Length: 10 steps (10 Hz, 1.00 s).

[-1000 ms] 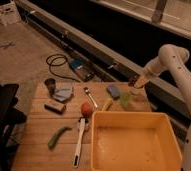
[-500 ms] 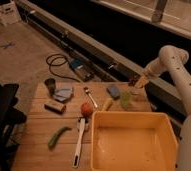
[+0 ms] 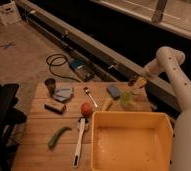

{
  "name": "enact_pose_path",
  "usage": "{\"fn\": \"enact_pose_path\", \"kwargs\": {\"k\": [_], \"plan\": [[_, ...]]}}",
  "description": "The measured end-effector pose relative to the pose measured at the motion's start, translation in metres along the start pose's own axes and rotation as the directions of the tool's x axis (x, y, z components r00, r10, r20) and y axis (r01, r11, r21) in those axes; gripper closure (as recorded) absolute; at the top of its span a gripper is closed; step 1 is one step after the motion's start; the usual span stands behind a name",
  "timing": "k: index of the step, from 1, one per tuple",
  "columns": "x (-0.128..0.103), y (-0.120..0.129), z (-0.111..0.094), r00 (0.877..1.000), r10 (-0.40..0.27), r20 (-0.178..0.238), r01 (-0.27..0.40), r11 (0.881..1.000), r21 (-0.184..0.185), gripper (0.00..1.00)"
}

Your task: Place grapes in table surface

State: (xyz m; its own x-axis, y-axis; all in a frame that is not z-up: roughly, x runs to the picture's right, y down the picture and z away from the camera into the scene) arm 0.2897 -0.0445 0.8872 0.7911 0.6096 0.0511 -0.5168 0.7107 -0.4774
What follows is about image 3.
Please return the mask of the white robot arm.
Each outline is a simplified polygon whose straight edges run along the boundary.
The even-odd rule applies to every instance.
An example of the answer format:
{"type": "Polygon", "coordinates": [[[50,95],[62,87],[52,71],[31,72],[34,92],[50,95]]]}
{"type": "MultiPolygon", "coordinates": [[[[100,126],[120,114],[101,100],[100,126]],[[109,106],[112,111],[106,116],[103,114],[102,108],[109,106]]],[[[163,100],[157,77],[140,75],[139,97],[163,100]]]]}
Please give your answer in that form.
{"type": "Polygon", "coordinates": [[[181,69],[185,54],[169,46],[156,51],[141,75],[147,80],[165,72],[180,106],[172,143],[170,171],[191,171],[191,81],[181,69]]]}

